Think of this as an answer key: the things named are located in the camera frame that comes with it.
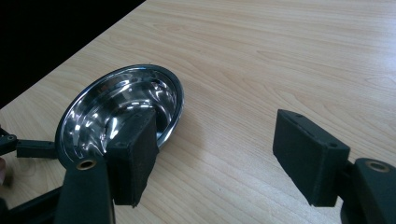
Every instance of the wood grain surface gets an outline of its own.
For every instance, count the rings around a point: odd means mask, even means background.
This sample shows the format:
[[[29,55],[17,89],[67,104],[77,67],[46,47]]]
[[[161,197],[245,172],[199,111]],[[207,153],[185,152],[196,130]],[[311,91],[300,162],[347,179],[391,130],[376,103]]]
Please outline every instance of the wood grain surface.
[[[141,203],[116,207],[118,223],[340,223],[342,201],[309,206],[274,157],[276,111],[309,117],[351,161],[396,165],[395,15],[385,0],[148,0],[5,106],[0,123],[53,140],[97,78],[158,64],[181,80],[184,113]],[[10,207],[63,183],[57,161],[4,158]]]

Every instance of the metal bowl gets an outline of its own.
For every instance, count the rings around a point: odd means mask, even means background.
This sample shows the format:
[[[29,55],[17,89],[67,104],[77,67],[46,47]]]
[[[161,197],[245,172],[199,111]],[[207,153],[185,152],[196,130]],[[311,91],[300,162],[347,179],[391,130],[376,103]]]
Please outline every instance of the metal bowl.
[[[157,113],[157,145],[175,129],[183,108],[183,89],[169,70],[139,64],[111,72],[87,87],[66,109],[58,125],[55,144],[66,167],[92,153],[106,154],[124,121],[147,108]]]

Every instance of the screw hole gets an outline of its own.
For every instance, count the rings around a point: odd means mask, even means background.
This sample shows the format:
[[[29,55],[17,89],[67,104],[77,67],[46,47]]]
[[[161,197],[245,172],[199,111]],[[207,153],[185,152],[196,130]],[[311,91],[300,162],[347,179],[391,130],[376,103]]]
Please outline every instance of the screw hole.
[[[381,173],[387,173],[389,172],[389,167],[382,163],[382,162],[378,162],[378,161],[367,161],[366,165],[371,168],[372,170],[375,170],[377,172],[381,172]]]
[[[96,161],[86,160],[82,161],[77,165],[78,170],[89,170],[96,165]]]

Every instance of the stainless steel bowl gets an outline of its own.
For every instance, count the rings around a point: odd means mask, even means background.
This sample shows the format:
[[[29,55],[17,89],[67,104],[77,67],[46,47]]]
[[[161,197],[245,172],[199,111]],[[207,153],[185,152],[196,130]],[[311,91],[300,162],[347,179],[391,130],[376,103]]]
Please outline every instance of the stainless steel bowl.
[[[163,67],[139,64],[111,72],[87,87],[64,112],[55,136],[59,161],[66,166],[92,153],[104,155],[124,121],[147,108],[157,112],[161,147],[177,125],[183,100],[180,81]]]

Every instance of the bowl rim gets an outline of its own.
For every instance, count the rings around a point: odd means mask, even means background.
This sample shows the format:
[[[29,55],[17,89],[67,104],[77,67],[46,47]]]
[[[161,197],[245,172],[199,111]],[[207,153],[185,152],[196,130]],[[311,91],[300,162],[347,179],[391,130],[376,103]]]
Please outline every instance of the bowl rim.
[[[58,160],[61,163],[63,167],[67,167],[69,164],[73,163],[73,161],[65,155],[66,153],[64,152],[63,144],[61,141],[61,134],[64,129],[65,125],[65,119],[69,115],[71,109],[77,104],[77,102],[82,99],[93,87],[95,87],[97,84],[102,83],[103,81],[107,80],[108,78],[111,78],[112,76],[115,76],[116,74],[119,74],[123,71],[130,70],[130,69],[149,69],[149,70],[155,70],[157,72],[160,72],[164,74],[174,85],[174,88],[176,90],[176,108],[175,108],[175,113],[173,114],[170,123],[166,127],[165,131],[163,134],[157,139],[157,146],[161,148],[163,144],[168,140],[170,135],[172,134],[173,130],[177,126],[178,121],[180,120],[182,111],[183,111],[183,106],[184,106],[184,91],[183,87],[181,85],[180,80],[177,78],[177,76],[169,71],[168,69],[161,67],[156,64],[134,64],[134,65],[129,65],[125,66],[122,68],[119,68],[117,70],[114,70],[110,73],[107,73],[106,75],[99,77],[96,79],[92,84],[90,84],[88,87],[86,87],[83,91],[81,91],[78,96],[70,103],[70,105],[67,107],[67,109],[64,111],[61,120],[59,121],[56,134],[55,134],[55,149],[58,154]]]

